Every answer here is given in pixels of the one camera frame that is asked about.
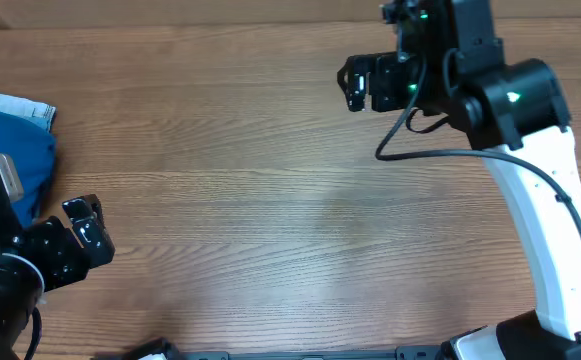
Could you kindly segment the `dark blue t-shirt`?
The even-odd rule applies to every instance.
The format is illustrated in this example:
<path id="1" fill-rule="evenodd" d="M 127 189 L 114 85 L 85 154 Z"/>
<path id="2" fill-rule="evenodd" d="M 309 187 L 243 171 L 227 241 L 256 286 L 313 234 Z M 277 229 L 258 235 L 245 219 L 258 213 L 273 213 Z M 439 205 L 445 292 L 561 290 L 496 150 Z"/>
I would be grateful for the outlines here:
<path id="1" fill-rule="evenodd" d="M 13 204 L 20 223 L 31 225 L 40 215 L 51 187 L 56 161 L 53 119 L 27 118 L 0 112 L 0 153 L 11 157 L 24 196 Z"/>

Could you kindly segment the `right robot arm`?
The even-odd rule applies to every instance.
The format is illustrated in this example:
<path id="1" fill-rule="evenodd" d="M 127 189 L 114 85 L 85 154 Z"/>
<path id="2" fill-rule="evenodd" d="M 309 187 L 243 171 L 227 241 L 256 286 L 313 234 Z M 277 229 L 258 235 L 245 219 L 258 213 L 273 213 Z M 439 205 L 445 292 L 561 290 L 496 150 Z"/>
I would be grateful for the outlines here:
<path id="1" fill-rule="evenodd" d="M 455 336 L 436 359 L 581 359 L 581 180 L 571 116 L 543 61 L 508 64 L 490 4 L 393 0 L 392 52 L 355 55 L 337 82 L 352 112 L 416 115 L 469 141 L 509 209 L 535 289 L 533 310 Z"/>

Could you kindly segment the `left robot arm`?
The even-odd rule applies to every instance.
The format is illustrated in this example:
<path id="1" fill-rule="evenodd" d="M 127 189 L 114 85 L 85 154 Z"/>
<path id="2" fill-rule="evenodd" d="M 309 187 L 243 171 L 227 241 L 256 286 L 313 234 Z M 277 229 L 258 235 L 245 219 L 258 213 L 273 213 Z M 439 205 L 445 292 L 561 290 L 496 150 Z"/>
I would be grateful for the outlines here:
<path id="1" fill-rule="evenodd" d="M 52 290 L 84 280 L 110 263 L 115 247 L 94 194 L 62 205 L 72 226 L 55 216 L 23 227 L 0 179 L 0 359 L 12 359 L 19 334 L 31 325 L 26 355 L 33 356 L 41 332 L 38 304 Z"/>

